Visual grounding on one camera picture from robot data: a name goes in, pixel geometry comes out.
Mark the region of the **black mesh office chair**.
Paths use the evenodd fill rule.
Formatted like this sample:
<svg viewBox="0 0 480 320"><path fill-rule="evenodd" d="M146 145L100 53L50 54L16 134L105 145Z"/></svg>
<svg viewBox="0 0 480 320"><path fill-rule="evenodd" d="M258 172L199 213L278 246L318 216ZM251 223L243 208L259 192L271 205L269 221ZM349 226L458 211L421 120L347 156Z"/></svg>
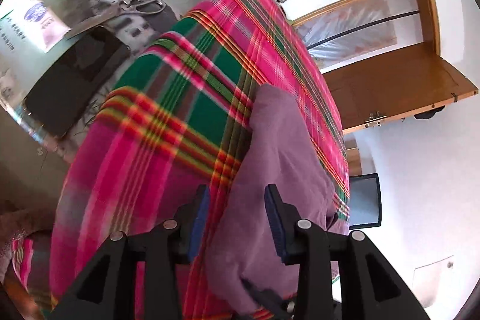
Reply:
<svg viewBox="0 0 480 320"><path fill-rule="evenodd" d="M382 195L377 173L356 175L350 183L350 230L382 225Z"/></svg>

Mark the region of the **black bags on hook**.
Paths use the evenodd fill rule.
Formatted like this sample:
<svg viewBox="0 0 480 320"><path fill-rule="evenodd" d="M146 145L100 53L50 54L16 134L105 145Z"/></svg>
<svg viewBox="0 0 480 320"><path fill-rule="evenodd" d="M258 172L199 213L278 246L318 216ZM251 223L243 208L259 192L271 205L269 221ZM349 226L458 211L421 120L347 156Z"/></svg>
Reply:
<svg viewBox="0 0 480 320"><path fill-rule="evenodd" d="M417 120L429 120L434 117L437 113L443 111L445 106L434 107L431 110L427 110L422 113L418 113L414 115L414 118Z"/></svg>

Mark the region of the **pink plaid tablecloth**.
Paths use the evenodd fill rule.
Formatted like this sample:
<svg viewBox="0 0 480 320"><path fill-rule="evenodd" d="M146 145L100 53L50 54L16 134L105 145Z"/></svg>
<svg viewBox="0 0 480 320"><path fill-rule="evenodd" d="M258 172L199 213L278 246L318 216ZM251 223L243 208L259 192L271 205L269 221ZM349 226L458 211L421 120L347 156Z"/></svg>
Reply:
<svg viewBox="0 0 480 320"><path fill-rule="evenodd" d="M203 0L157 39L107 96L64 182L56 215L12 243L13 268L49 314L114 231L149 231L210 190L209 244L250 146L256 90L292 94L328 205L345 227L350 200L343 128L305 45L273 0Z"/></svg>

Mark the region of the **black smartphone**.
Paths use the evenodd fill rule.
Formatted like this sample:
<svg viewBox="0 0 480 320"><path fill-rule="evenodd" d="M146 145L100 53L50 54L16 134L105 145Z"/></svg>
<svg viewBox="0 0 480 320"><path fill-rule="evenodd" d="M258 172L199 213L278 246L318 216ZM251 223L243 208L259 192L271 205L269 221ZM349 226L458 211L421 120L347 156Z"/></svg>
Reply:
<svg viewBox="0 0 480 320"><path fill-rule="evenodd" d="M104 27L86 32L36 82L26 110L52 136L64 137L91 97L112 76L130 49Z"/></svg>

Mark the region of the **plastic covered door screen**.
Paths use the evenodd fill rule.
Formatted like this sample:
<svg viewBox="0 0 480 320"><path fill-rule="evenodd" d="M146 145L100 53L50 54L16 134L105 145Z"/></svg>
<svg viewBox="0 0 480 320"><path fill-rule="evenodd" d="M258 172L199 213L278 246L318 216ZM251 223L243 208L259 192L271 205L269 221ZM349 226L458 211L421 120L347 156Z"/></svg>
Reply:
<svg viewBox="0 0 480 320"><path fill-rule="evenodd" d="M322 73L419 43L440 54L435 0L340 0L292 27Z"/></svg>

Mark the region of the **white printed paper packet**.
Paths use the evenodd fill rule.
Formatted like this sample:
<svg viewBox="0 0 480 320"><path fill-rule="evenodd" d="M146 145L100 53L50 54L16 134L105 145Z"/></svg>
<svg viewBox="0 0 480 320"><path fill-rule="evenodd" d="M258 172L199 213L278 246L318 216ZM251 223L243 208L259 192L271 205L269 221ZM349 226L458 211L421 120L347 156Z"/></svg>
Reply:
<svg viewBox="0 0 480 320"><path fill-rule="evenodd" d="M71 30L42 0L3 0L1 17L4 16L9 16L43 53L48 53Z"/></svg>

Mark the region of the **metal scissors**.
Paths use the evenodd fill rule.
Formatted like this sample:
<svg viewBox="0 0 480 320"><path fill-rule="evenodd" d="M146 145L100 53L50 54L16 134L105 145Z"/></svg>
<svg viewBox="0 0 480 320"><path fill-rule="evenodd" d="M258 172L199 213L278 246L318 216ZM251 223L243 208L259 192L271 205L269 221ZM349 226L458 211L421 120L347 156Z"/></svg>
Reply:
<svg viewBox="0 0 480 320"><path fill-rule="evenodd" d="M156 15L165 7L163 0L117 0L101 14L85 19L71 28L64 38L69 40L121 15Z"/></svg>

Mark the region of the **glass top side table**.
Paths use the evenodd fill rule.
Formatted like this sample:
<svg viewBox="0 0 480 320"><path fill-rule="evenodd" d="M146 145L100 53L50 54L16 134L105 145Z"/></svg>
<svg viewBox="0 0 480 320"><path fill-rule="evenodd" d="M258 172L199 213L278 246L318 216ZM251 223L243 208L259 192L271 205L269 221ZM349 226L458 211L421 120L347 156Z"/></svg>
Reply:
<svg viewBox="0 0 480 320"><path fill-rule="evenodd" d="M121 73L201 0L1 0L1 105L72 161Z"/></svg>

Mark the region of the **wooden board against wall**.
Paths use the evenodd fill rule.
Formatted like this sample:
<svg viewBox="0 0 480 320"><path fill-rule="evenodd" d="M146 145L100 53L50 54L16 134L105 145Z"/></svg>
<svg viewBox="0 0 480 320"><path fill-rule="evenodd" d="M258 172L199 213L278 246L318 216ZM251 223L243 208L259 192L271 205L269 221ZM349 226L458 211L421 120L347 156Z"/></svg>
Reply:
<svg viewBox="0 0 480 320"><path fill-rule="evenodd" d="M346 160L349 169L349 176L362 175L362 165L360 157L360 149L356 139L352 135L344 137L346 147Z"/></svg>

